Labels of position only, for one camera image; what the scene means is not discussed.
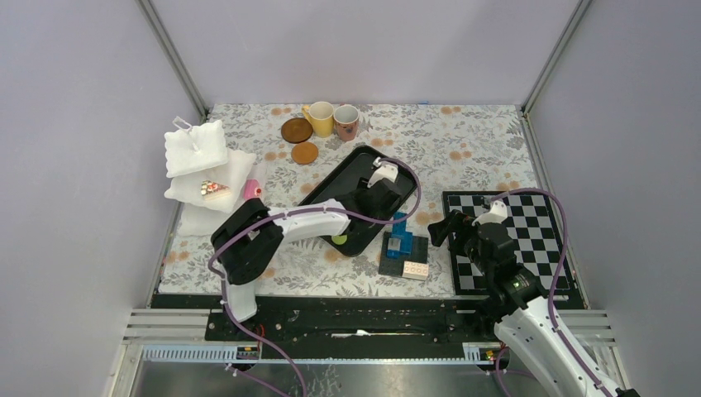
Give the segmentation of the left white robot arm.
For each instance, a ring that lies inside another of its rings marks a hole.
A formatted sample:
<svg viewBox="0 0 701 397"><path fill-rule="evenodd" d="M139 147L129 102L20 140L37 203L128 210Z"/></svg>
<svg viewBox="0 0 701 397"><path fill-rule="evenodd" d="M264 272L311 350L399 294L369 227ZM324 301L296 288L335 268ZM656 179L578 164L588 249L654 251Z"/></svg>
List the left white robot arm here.
<svg viewBox="0 0 701 397"><path fill-rule="evenodd" d="M278 248L314 237L330 237L346 256L360 254L389 224L406 201L392 181L382 179L326 201L296 208L266 207L258 198L245 202L211 236L214 260L222 265L225 329L238 340L256 329L255 281Z"/></svg>

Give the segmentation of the white strawberry cake slice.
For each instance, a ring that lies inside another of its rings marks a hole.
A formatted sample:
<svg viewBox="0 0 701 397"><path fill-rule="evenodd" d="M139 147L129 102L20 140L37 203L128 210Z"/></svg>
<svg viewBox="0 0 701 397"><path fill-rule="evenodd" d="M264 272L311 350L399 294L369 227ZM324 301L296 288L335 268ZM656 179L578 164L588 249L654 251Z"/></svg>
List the white strawberry cake slice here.
<svg viewBox="0 0 701 397"><path fill-rule="evenodd" d="M214 200L221 197L226 197L231 194L231 189L223 184L204 180L201 185L201 197L205 200Z"/></svg>

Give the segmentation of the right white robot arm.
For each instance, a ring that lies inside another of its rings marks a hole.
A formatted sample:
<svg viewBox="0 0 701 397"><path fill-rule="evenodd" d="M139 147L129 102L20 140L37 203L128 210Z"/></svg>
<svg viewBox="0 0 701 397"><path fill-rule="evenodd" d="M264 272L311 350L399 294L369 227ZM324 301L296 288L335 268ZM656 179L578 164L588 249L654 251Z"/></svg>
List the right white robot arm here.
<svg viewBox="0 0 701 397"><path fill-rule="evenodd" d="M495 202L477 218L457 210L429 225L431 243L453 236L450 250L465 256L486 278L488 298L479 303L474 330L505 343L551 396L635 396L609 377L562 322L540 279L517 261L517 243Z"/></svg>

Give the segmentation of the pink square cake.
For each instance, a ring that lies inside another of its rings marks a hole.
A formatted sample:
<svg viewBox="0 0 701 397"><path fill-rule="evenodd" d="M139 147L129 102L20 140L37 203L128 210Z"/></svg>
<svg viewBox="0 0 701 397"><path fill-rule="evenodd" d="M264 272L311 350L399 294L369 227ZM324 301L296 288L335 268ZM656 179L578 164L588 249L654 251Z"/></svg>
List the pink square cake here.
<svg viewBox="0 0 701 397"><path fill-rule="evenodd" d="M245 183L243 193L242 193L242 198L245 201L248 201L250 199L259 199L260 196L262 195L262 187L257 179L248 179Z"/></svg>

